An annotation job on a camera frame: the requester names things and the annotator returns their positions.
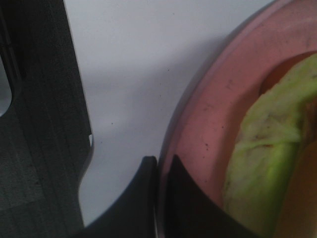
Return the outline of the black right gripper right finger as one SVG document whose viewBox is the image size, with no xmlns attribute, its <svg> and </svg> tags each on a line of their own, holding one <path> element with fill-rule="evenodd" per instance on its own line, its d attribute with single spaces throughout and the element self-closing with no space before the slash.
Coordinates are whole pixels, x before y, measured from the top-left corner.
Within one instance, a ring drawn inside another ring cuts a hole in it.
<svg viewBox="0 0 317 238">
<path fill-rule="evenodd" d="M 174 156 L 165 199 L 167 238 L 249 238 L 250 231 L 226 215 Z"/>
</svg>

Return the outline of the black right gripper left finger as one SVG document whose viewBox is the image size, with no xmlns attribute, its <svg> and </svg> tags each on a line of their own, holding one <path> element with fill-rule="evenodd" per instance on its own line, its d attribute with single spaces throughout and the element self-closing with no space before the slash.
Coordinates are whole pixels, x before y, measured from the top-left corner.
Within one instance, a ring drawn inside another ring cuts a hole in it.
<svg viewBox="0 0 317 238">
<path fill-rule="evenodd" d="M 74 238 L 155 238 L 157 160 L 146 156 L 120 197 Z"/>
</svg>

